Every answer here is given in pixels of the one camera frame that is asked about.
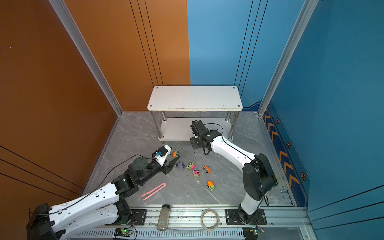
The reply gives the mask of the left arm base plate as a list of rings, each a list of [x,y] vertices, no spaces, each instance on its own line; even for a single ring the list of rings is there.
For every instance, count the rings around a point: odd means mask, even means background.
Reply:
[[[127,222],[128,226],[143,226],[147,217],[147,209],[132,209],[132,214]]]

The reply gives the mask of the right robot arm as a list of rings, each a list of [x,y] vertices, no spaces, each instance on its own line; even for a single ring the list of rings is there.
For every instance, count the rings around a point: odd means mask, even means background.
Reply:
[[[238,207],[242,224],[256,224],[262,217],[262,202],[269,204],[266,194],[279,184],[268,157],[262,153],[255,155],[236,146],[217,130],[210,130],[202,121],[192,121],[190,127],[194,136],[190,138],[194,150],[202,148],[205,155],[216,153],[236,167],[243,174],[246,195]]]

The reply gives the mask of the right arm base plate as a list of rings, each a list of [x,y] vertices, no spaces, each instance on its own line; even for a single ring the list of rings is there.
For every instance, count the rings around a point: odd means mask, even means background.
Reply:
[[[258,208],[252,215],[239,209],[226,209],[227,225],[267,225],[267,217],[263,209]]]

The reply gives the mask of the purple toy figure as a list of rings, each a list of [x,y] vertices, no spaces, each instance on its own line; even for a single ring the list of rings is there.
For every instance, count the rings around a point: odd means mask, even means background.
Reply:
[[[179,161],[179,162],[176,163],[176,167],[179,168],[179,169],[184,170],[185,169],[185,164],[183,162]]]

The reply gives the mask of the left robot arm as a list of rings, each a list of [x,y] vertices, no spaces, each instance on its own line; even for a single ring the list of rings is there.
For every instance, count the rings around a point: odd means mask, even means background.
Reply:
[[[160,165],[156,159],[138,157],[122,175],[86,196],[52,207],[39,205],[27,224],[27,238],[67,240],[102,225],[128,223],[133,213],[126,198],[156,174],[171,172],[178,160],[175,157]]]

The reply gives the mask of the orange green toy car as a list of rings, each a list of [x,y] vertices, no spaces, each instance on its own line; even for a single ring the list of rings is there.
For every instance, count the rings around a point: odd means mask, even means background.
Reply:
[[[172,157],[173,158],[177,158],[179,156],[179,150],[174,150],[173,153],[172,153]]]

